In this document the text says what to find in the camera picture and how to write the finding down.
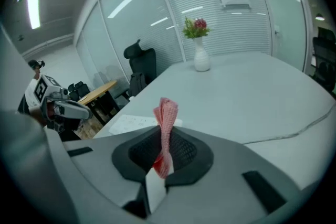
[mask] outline pink cloth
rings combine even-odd
[[[161,152],[154,162],[154,169],[161,178],[166,178],[170,166],[172,165],[172,156],[169,153],[169,139],[174,122],[177,117],[178,105],[168,98],[161,98],[160,104],[154,109],[154,115],[161,127]]]

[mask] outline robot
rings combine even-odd
[[[84,105],[69,100],[68,89],[61,87],[57,81],[47,75],[41,74],[34,91],[40,103],[42,114],[53,129],[61,132],[65,129],[77,130],[83,121],[92,117],[92,112]],[[52,102],[54,115],[48,115],[47,103]]]

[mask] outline pink flower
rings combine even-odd
[[[194,25],[196,28],[206,28],[206,21],[204,19],[197,19]]]

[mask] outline glass wall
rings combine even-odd
[[[154,48],[157,74],[182,61],[179,42],[164,0],[100,0],[103,17],[126,74],[131,76],[124,50],[140,39],[143,50]]]
[[[88,75],[89,80],[91,81],[93,87],[98,88],[102,86],[104,83],[98,74],[95,64],[92,61],[92,57],[85,44],[85,40],[83,38],[82,33],[79,36],[76,49],[77,49],[79,58],[82,61],[82,64],[84,66],[85,72]]]
[[[83,36],[104,84],[112,80],[118,82],[116,87],[111,88],[112,96],[115,97],[126,90],[129,84],[112,48],[98,4],[95,5],[84,25]]]
[[[186,16],[208,22],[212,31],[203,41],[212,56],[242,51],[271,54],[266,2],[249,1],[249,6],[224,7],[221,0],[98,0],[82,30],[97,71],[94,76],[98,73],[102,83],[118,81],[113,96],[127,89],[132,70],[123,52],[138,39],[143,50],[155,49],[157,75],[183,61],[182,54],[193,60],[194,44],[182,35]],[[79,55],[86,66],[88,57],[83,52]]]
[[[276,33],[274,55],[300,71],[306,57],[306,22],[301,1],[269,0]]]
[[[240,51],[262,51],[270,54],[271,32],[265,0],[249,0],[250,7],[223,7],[221,0],[169,0],[181,33],[184,19],[203,18],[212,30],[203,38],[210,55]],[[194,58],[194,44],[182,37],[187,60]]]

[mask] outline flower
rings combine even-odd
[[[196,28],[206,28],[206,21],[204,19],[197,19],[194,25]]]
[[[184,27],[182,32],[186,38],[204,37],[210,32],[209,28],[206,28],[206,21],[204,19],[188,19],[185,17]]]

